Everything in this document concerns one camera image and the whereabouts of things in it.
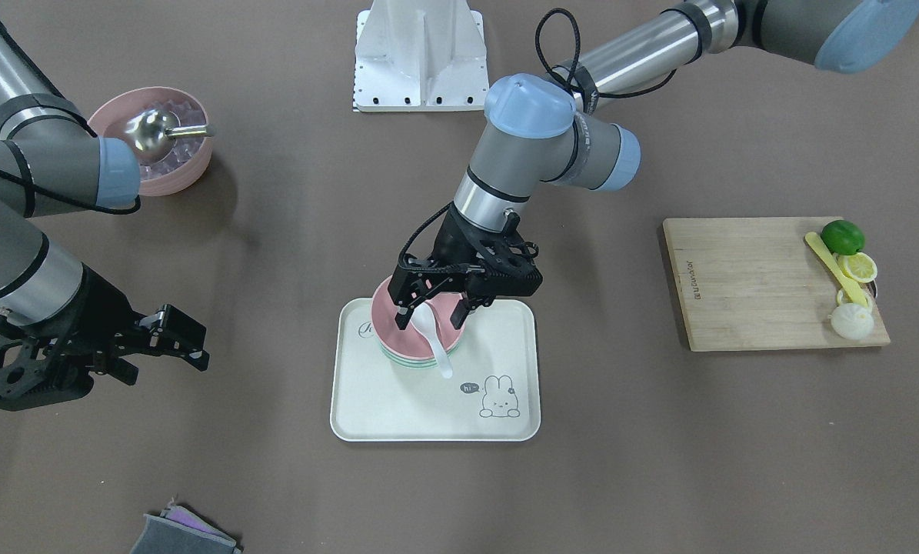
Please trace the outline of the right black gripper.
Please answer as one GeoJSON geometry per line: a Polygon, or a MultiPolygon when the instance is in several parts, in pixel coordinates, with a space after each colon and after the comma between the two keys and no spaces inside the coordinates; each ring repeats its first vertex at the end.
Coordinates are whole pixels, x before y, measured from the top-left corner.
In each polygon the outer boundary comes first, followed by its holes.
{"type": "Polygon", "coordinates": [[[134,385],[125,355],[173,355],[199,371],[208,368],[206,328],[173,305],[154,315],[133,311],[116,287],[89,268],[75,298],[35,324],[10,322],[0,309],[0,409],[20,411],[82,399],[93,374],[134,385]]]}

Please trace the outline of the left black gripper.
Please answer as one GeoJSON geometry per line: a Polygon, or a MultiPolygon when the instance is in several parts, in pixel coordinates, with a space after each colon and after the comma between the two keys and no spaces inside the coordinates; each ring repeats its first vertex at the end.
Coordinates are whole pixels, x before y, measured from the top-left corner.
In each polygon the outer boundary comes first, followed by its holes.
{"type": "Polygon", "coordinates": [[[462,297],[450,315],[450,323],[455,329],[461,329],[470,313],[479,306],[491,305],[497,298],[476,297],[468,291],[469,278],[483,270],[483,267],[476,264],[480,259],[469,241],[472,227],[477,226],[467,221],[455,204],[448,204],[425,221],[408,239],[401,249],[388,285],[388,293],[397,309],[397,329],[406,329],[417,306],[430,302],[442,293],[459,293],[462,297]],[[444,217],[444,221],[431,254],[424,259],[410,255],[408,249],[414,239],[439,217],[444,217]]]}

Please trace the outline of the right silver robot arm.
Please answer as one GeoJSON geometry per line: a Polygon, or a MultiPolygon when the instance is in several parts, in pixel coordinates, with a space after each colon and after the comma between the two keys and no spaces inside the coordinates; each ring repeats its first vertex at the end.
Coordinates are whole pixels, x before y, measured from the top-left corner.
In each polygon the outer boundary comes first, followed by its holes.
{"type": "Polygon", "coordinates": [[[0,20],[0,409],[82,399],[94,375],[133,385],[127,355],[208,368],[205,327],[173,305],[136,312],[125,294],[31,218],[139,210],[138,162],[99,136],[0,20]]]}

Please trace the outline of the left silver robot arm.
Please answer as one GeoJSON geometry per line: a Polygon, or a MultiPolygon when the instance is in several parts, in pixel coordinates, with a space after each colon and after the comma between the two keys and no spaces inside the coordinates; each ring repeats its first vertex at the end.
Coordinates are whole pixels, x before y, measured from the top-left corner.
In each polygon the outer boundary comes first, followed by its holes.
{"type": "Polygon", "coordinates": [[[919,17],[919,1],[684,1],[592,52],[544,64],[544,75],[500,78],[488,90],[486,128],[434,248],[402,250],[388,297],[406,329],[418,305],[457,293],[450,322],[497,297],[529,297],[542,284],[538,249],[518,232],[529,198],[551,183],[614,192],[634,179],[641,145],[600,122],[600,102],[662,88],[678,68],[748,45],[817,69],[851,74],[883,59],[919,17]]]}

